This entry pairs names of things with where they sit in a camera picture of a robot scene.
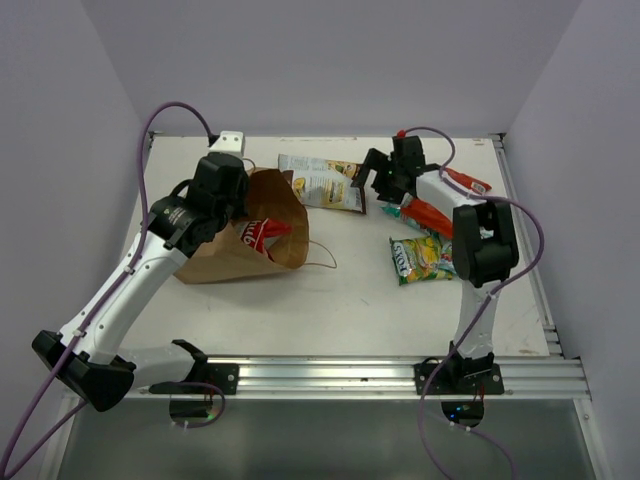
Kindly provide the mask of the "brown paper bag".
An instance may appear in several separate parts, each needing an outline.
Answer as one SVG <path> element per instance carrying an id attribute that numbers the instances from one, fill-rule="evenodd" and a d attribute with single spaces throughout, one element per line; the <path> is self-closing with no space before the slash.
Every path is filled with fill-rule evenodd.
<path id="1" fill-rule="evenodd" d="M 231 221 L 201 245 L 175 277 L 184 284 L 213 284 L 288 273 L 311 263 L 314 243 L 306 208 L 292 189 L 293 173 L 258 169 L 250 175 L 248 215 Z"/>

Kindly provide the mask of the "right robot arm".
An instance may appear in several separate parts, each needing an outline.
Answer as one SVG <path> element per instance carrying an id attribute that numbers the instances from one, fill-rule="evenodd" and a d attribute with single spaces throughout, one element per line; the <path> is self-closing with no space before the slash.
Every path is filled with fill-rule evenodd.
<path id="1" fill-rule="evenodd" d="M 352 180 L 370 184 L 383 201 L 420 199 L 452 223 L 452 261 L 462 282 L 459 323 L 447 356 L 414 367 L 416 388 L 426 395 L 501 394 L 494 361 L 493 327 L 499 290 L 519 262 L 511 207 L 456 181 L 446 166 L 429 164 L 417 136 L 392 139 L 393 149 L 370 149 Z"/>

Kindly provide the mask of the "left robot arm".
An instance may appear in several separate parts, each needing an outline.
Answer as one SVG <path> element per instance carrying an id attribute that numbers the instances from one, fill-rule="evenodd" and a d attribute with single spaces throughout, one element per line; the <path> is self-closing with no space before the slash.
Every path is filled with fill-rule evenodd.
<path id="1" fill-rule="evenodd" d="M 156 201 L 129 252 L 89 303 L 32 348 L 55 376 L 104 412 L 135 388 L 175 382 L 185 392 L 208 379 L 205 354 L 184 340 L 141 350 L 121 343 L 158 289 L 196 250 L 244 214 L 249 175 L 242 159 L 210 152 L 194 177 Z"/>

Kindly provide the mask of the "brown white chips bag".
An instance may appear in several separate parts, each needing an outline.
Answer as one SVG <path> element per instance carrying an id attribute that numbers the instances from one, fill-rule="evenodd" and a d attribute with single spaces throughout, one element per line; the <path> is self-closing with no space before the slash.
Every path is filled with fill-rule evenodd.
<path id="1" fill-rule="evenodd" d="M 295 155 L 278 155 L 278 168 L 291 174 L 290 185 L 298 200 L 307 207 L 366 213 L 363 187 L 352 187 L 361 165 Z"/>

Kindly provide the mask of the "red cassava chips bag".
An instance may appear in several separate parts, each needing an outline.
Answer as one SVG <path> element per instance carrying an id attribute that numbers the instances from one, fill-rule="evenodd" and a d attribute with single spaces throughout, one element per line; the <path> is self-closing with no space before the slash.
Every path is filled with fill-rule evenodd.
<path id="1" fill-rule="evenodd" d="M 271 218 L 237 222 L 234 231 L 240 241 L 252 250 L 273 259 L 270 248 L 281 238 L 292 232 L 292 227 Z"/>

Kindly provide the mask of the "red orange snack bag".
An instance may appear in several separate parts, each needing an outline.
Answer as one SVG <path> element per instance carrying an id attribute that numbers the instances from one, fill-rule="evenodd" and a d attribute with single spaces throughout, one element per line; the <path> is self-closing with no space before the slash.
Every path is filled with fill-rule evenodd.
<path id="1" fill-rule="evenodd" d="M 413 220 L 421 228 L 437 232 L 447 240 L 453 238 L 452 211 L 455 205 L 451 201 L 451 195 L 459 195 L 460 199 L 467 193 L 484 196 L 492 191 L 492 186 L 480 179 L 455 169 L 447 167 L 445 177 L 460 187 L 463 195 L 459 195 L 440 180 L 439 171 L 434 170 L 422 175 L 419 186 L 427 188 L 427 194 L 418 193 L 415 198 L 406 195 L 400 204 L 401 216 L 406 220 Z"/>

